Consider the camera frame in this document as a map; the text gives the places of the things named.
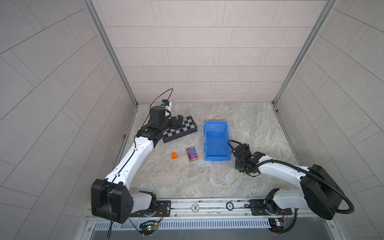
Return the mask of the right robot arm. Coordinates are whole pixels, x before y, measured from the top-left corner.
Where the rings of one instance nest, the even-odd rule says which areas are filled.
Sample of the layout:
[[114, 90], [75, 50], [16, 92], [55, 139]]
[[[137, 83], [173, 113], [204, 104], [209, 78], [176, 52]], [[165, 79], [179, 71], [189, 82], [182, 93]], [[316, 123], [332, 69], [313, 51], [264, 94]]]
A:
[[321, 166], [297, 166], [264, 153], [251, 153], [248, 144], [234, 140], [229, 140], [228, 145], [236, 159], [235, 168], [240, 173], [250, 177], [270, 175], [296, 186], [295, 190], [271, 190], [262, 202], [268, 214], [277, 215], [285, 209], [304, 209], [331, 220], [338, 212], [344, 192]]

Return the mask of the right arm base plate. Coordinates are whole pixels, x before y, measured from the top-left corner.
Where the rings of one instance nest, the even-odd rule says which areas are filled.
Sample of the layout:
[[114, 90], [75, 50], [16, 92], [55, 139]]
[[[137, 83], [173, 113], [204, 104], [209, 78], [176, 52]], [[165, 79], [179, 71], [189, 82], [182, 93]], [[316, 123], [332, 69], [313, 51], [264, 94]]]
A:
[[249, 205], [253, 216], [290, 216], [293, 214], [291, 209], [280, 209], [275, 203], [265, 199], [251, 199]]

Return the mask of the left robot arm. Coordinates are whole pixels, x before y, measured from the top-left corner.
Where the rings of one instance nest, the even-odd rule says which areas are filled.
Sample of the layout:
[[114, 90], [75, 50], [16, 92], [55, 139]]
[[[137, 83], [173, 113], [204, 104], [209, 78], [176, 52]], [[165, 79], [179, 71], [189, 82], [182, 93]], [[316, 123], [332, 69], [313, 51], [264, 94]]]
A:
[[142, 126], [134, 143], [120, 163], [103, 180], [96, 179], [91, 186], [92, 215], [123, 224], [131, 214], [143, 211], [156, 212], [157, 198], [154, 193], [129, 192], [130, 185], [141, 164], [162, 139], [168, 129], [183, 126], [182, 115], [172, 116], [170, 107], [155, 106], [150, 109], [149, 121]]

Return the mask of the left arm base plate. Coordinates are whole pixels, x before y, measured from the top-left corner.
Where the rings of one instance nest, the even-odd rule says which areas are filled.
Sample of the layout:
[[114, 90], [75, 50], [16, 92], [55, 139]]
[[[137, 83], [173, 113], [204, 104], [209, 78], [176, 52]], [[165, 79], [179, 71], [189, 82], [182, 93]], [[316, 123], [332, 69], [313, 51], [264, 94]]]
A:
[[157, 201], [156, 206], [151, 205], [148, 210], [141, 210], [131, 213], [130, 218], [159, 218], [169, 217], [171, 211], [171, 201]]

